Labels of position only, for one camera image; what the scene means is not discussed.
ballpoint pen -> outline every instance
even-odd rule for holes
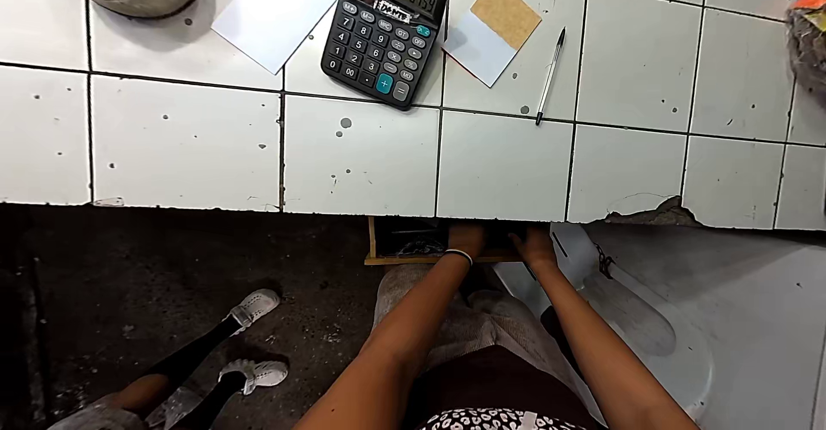
[[[542,99],[539,102],[539,108],[536,110],[536,125],[539,125],[542,122],[542,110],[545,108],[545,101],[548,99],[548,92],[551,90],[551,80],[553,80],[553,72],[557,69],[557,59],[559,58],[559,52],[563,49],[563,44],[565,43],[565,28],[563,27],[562,33],[559,34],[559,39],[557,40],[557,49],[553,52],[553,60],[551,61],[551,70],[548,71],[548,79],[545,80],[545,89],[542,90]]]

white tiled counter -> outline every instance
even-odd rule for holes
[[[0,201],[590,222],[679,195],[714,227],[826,229],[792,0],[524,0],[542,22],[492,88],[437,49],[408,112],[323,74],[333,9],[273,76],[210,29],[231,1],[0,0]]]

teal plus button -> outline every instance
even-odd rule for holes
[[[393,77],[390,77],[387,74],[379,74],[378,80],[376,80],[376,89],[378,92],[386,95],[390,93],[390,88],[392,87]]]

white sneaker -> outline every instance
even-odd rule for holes
[[[255,363],[246,359],[239,359],[227,364],[218,375],[218,381],[228,372],[241,372],[247,377],[243,384],[243,394],[250,394],[256,386],[275,386],[287,378],[287,364],[279,361],[264,361]]]
[[[226,317],[232,317],[241,326],[233,335],[237,335],[246,330],[250,325],[264,314],[273,310],[281,304],[281,298],[272,289],[256,289],[246,298],[230,310]]]

black sock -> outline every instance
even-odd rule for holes
[[[243,389],[247,377],[241,372],[228,372],[221,377],[215,388],[198,404],[191,413],[185,415],[172,430],[209,430],[230,397]]]
[[[170,378],[170,389],[175,391],[201,365],[213,349],[240,328],[238,321],[230,316],[201,338],[192,341],[150,367],[150,370],[144,372],[143,375],[166,375]]]

